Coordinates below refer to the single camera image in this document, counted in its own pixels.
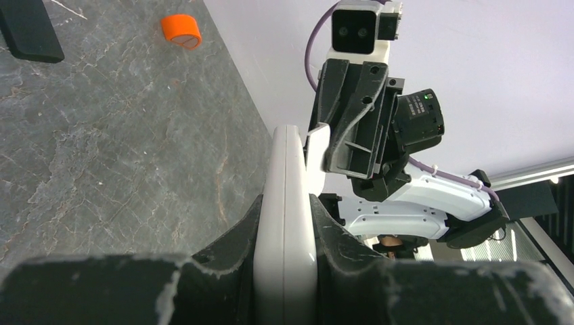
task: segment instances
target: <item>camera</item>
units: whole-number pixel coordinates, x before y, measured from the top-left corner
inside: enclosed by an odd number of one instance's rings
[[[332,14],[332,49],[339,53],[384,54],[388,41],[397,38],[401,10],[400,3],[341,1]]]

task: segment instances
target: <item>gray marble table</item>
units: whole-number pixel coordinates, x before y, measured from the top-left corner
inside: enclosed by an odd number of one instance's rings
[[[0,43],[0,278],[37,255],[200,250],[261,193],[271,145],[205,5],[44,2],[63,62]],[[194,51],[163,37],[178,13]]]

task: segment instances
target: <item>orange tape roll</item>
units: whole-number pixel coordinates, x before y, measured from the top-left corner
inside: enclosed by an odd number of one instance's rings
[[[161,20],[165,39],[186,49],[195,49],[201,44],[201,34],[195,18],[189,15],[172,15]]]

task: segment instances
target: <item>wire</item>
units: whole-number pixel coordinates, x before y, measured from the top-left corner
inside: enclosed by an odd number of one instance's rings
[[[387,0],[377,0],[377,1],[383,5],[387,2]],[[335,7],[337,6],[337,3],[335,3],[333,6],[331,6],[331,8],[329,8],[329,10],[327,10],[325,12],[325,14],[323,14],[321,19],[319,19],[319,21],[315,25],[315,28],[313,28],[313,31],[311,31],[311,35],[309,36],[309,40],[307,41],[307,46],[305,48],[305,74],[307,75],[307,80],[309,81],[309,84],[311,85],[311,88],[313,88],[314,91],[317,91],[317,83],[313,80],[313,75],[311,74],[311,69],[309,67],[309,61],[310,61],[310,57],[311,57],[311,49],[313,48],[313,42],[315,41],[317,33],[319,32],[321,27],[325,24],[327,19],[329,19],[329,17],[333,14],[333,12],[335,11]],[[423,164],[420,161],[415,160],[412,157],[409,157],[409,163],[413,164],[414,166],[420,168],[423,171],[433,173],[436,176],[450,179],[451,181],[455,181],[457,183],[467,185],[467,186],[470,186],[472,188],[476,188],[478,190],[482,190],[482,191],[488,193],[495,201],[498,201],[498,202],[500,201],[496,192],[494,192],[491,188],[483,186],[481,183],[475,183],[475,182],[470,181],[468,179],[464,179],[462,177],[458,177],[458,176],[455,176],[455,175],[452,175],[449,173],[445,173],[444,171],[438,171],[432,167],[429,167],[429,166]]]
[[[496,239],[496,238],[494,238],[494,234],[493,234],[492,236],[488,237],[488,240],[496,240],[497,242],[503,241],[506,238],[506,227],[502,228],[502,231],[504,232],[504,235],[502,235],[502,238]]]
[[[415,167],[418,167],[420,169],[422,169],[423,171],[426,171],[428,173],[433,173],[435,171],[434,168],[429,167],[425,164],[423,164],[422,162],[416,160],[415,158],[409,157],[409,163],[411,163],[412,165],[414,165]],[[450,179],[451,181],[455,181],[457,183],[463,184],[463,185],[467,185],[470,186],[472,188],[481,188],[481,184],[476,183],[474,181],[468,180],[468,179],[464,179],[462,177],[458,177],[449,173],[445,173],[444,171],[438,171],[437,170],[437,174],[436,176],[438,177],[442,177],[442,178],[446,178],[446,179]],[[498,197],[498,195],[496,194],[496,192],[494,192],[491,188],[488,188],[486,186],[482,186],[481,191],[484,191],[486,193],[488,193],[495,201],[500,201],[500,198]]]

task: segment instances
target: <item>white plastic panel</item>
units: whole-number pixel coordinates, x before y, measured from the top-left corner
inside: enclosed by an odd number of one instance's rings
[[[329,124],[319,125],[307,134],[307,184],[309,193],[319,196],[325,186],[324,159],[329,148],[331,128]]]
[[[484,191],[441,177],[407,164],[405,173],[412,177],[410,183],[399,188],[387,200],[412,202],[445,211],[462,221],[474,220],[490,211],[490,196]],[[476,181],[474,176],[460,176]]]
[[[344,197],[339,215],[352,235],[410,235],[438,239],[449,229],[447,215],[419,204],[408,202],[369,202]]]
[[[315,236],[299,130],[275,129],[253,262],[260,324],[312,324]]]

